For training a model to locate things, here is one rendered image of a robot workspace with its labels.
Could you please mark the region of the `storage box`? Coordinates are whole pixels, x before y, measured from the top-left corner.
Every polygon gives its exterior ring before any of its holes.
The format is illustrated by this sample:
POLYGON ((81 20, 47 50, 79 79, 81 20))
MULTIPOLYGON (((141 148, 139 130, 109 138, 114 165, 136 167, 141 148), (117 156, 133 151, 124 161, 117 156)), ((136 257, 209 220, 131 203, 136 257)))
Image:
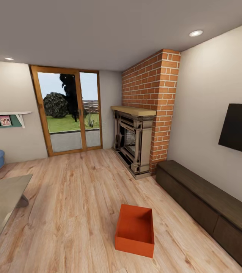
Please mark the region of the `storage box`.
POLYGON ((115 232, 115 249, 153 258, 152 209, 121 205, 115 232))

